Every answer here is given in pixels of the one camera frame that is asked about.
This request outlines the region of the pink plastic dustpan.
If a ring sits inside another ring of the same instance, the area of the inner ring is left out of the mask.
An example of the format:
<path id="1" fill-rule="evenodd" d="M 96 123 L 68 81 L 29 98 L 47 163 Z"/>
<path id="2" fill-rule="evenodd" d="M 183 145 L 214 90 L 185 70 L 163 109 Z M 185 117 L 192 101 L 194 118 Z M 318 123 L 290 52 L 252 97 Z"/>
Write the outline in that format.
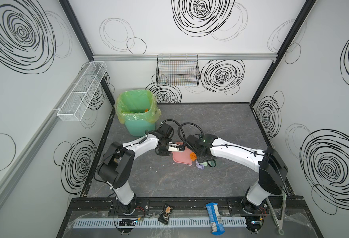
<path id="1" fill-rule="evenodd" d="M 187 147 L 185 147 L 184 151 L 174 151 L 172 152 L 173 161 L 190 166 L 192 165 L 191 153 L 192 151 Z"/>

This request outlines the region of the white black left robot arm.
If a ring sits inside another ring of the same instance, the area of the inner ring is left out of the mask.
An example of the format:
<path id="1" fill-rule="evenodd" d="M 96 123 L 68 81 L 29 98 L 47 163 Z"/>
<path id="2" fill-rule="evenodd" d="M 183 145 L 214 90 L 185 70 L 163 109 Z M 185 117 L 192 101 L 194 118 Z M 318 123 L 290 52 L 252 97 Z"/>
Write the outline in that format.
<path id="1" fill-rule="evenodd" d="M 133 213 L 136 206 L 136 195 L 128 182 L 134 160 L 151 150 L 161 156 L 170 155 L 173 133 L 172 126 L 162 123 L 158 129 L 147 132 L 141 138 L 123 144 L 114 142 L 108 148 L 96 173 L 110 186 L 123 213 Z"/>

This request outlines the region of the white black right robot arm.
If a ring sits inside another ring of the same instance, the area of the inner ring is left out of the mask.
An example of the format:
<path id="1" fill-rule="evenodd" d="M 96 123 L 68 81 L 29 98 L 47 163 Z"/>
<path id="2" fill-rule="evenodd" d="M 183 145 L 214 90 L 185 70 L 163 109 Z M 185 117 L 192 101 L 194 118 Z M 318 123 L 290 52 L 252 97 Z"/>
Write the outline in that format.
<path id="1" fill-rule="evenodd" d="M 190 135 L 186 138 L 185 145 L 196 153 L 197 159 L 209 162 L 223 158 L 258 173 L 258 179 L 248 188 L 241 201 L 246 213 L 254 214 L 271 195 L 287 194 L 285 180 L 288 168 L 272 147 L 266 150 L 247 148 L 211 134 L 198 137 Z"/>

